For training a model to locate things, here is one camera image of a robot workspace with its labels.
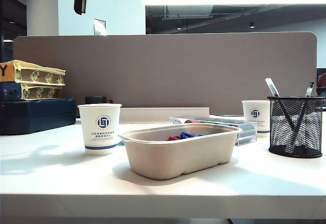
pulp food container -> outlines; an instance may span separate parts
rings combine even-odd
[[[167,141],[181,132],[204,136]],[[191,123],[128,131],[119,137],[135,172],[164,180],[228,162],[240,132],[232,126]]]

red chair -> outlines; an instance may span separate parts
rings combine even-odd
[[[326,96],[326,73],[318,77],[316,91],[318,96]]]

black mesh pencil cup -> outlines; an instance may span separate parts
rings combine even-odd
[[[269,151],[296,158],[321,157],[322,105],[326,97],[268,97]]]

desk divider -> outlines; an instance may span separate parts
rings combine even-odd
[[[66,70],[64,96],[107,96],[123,107],[210,107],[242,114],[241,100],[304,95],[316,77],[312,33],[18,37],[14,58]]]

white paper cup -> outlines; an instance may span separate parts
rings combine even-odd
[[[106,155],[120,142],[117,130],[121,104],[96,103],[78,105],[85,152]]]
[[[257,132],[268,134],[270,129],[270,101],[269,100],[244,100],[243,116],[246,122],[257,122]]]

